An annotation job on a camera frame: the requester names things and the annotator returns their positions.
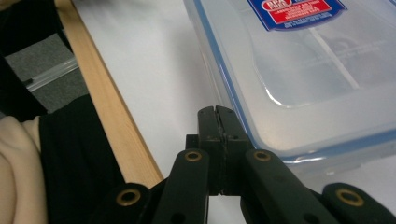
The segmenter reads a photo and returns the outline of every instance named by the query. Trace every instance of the white surface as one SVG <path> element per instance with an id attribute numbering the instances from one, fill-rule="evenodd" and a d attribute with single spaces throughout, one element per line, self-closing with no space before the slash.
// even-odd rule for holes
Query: white surface
<path id="1" fill-rule="evenodd" d="M 185 134 L 197 132 L 197 111 L 217 103 L 182 0 L 74 2 L 154 159 L 168 176 Z M 348 180 L 359 180 L 362 189 L 377 189 L 372 195 L 384 199 L 393 213 L 395 162 L 393 158 L 346 174 Z M 365 179 L 367 174 L 374 183 Z M 337 180 L 333 176 L 307 182 L 320 188 Z M 208 223 L 244 223 L 237 198 L 210 201 Z"/>

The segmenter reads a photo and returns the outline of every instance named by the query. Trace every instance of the wooden frame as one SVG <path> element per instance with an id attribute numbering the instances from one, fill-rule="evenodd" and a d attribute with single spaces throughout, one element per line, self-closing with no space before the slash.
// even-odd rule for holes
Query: wooden frame
<path id="1" fill-rule="evenodd" d="M 153 187 L 163 179 L 161 171 L 72 0 L 56 0 L 56 6 L 125 181 Z"/>

